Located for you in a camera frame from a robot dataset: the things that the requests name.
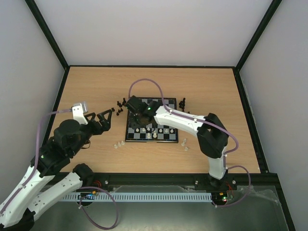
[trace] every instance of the gray floor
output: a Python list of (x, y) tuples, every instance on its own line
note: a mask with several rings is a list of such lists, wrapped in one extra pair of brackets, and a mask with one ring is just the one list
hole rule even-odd
[[(115, 231), (284, 231), (282, 209), (265, 196), (249, 196), (240, 204), (215, 209), (210, 203), (118, 203)], [(115, 220), (112, 203), (86, 209), (102, 226)], [(97, 231), (75, 202), (59, 202), (36, 222), (32, 231)]]

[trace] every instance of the gray wall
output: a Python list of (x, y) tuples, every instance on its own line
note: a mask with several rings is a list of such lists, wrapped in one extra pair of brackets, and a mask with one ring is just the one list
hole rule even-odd
[(282, 1), (242, 78), (297, 230), (308, 230), (308, 5)]
[(35, 154), (39, 119), (64, 73), (24, 0), (0, 1), (0, 201)]
[(70, 64), (236, 65), (271, 0), (36, 0)]

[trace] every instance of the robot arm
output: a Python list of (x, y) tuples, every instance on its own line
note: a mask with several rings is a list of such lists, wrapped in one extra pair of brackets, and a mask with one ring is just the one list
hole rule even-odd
[[(182, 117), (176, 116), (156, 101), (152, 101), (147, 105), (135, 96), (132, 96), (127, 101), (126, 107), (133, 113), (130, 121), (133, 128), (154, 123), (178, 128), (195, 136), (199, 141), (202, 153), (208, 157), (209, 175), (218, 180), (223, 178), (226, 172), (225, 156), (223, 153), (228, 144), (228, 135), (216, 128), (197, 121), (206, 120), (225, 129), (215, 114), (209, 113), (208, 116), (196, 116), (172, 109), (174, 113), (182, 115)], [(192, 117), (196, 120), (193, 121), (186, 117)]]
[(93, 179), (94, 173), (85, 164), (76, 166), (65, 179), (38, 195), (41, 189), (70, 163), (79, 150), (90, 142), (92, 135), (100, 135), (111, 127), (112, 111), (83, 115), (87, 112), (85, 103), (72, 107), (73, 118), (63, 121), (45, 145), (39, 150), (38, 166), (31, 180), (23, 185), (31, 175), (35, 158), (26, 174), (9, 197), (0, 204), (0, 230), (30, 230), (37, 220), (54, 203), (68, 192), (80, 188)]

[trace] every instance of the wooden tabletop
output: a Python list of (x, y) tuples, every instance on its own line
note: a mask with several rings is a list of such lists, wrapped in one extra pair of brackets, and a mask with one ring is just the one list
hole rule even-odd
[[(135, 68), (135, 67), (71, 67), (59, 109), (71, 108), (86, 101), (89, 113), (100, 113), (128, 97), (132, 82), (140, 78), (155, 80), (165, 97), (186, 98), (185, 111), (195, 115), (216, 114), (226, 129), (239, 141), (239, 149), (228, 155), (227, 166), (242, 165), (251, 173), (259, 173), (256, 154), (236, 87), (232, 69), (207, 68)], [(139, 97), (160, 97), (151, 82), (139, 82), (132, 89)], [(56, 116), (53, 130), (71, 113)], [(86, 163), (94, 172), (113, 173), (207, 173), (208, 160), (200, 151), (197, 138), (179, 131), (179, 143), (126, 142), (117, 149), (114, 144), (125, 140), (127, 110), (112, 115), (111, 129), (91, 138), (91, 147), (81, 150), (62, 171)], [(181, 141), (186, 138), (189, 150)], [(227, 149), (235, 146), (229, 138)], [(243, 173), (232, 169), (231, 173)]]

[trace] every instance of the chessboard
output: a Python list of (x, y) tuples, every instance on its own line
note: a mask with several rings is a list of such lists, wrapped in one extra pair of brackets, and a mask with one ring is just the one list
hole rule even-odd
[[(139, 97), (143, 102), (150, 104), (152, 101), (158, 101), (162, 104), (161, 98), (145, 98)], [(164, 98), (165, 104), (173, 109), (177, 109), (177, 99), (176, 98)], [(129, 118), (133, 115), (130, 111), (127, 116), (126, 124), (126, 142), (179, 142), (178, 130), (173, 127), (164, 126), (164, 125), (154, 125), (149, 124), (145, 127), (133, 129), (129, 124)]]

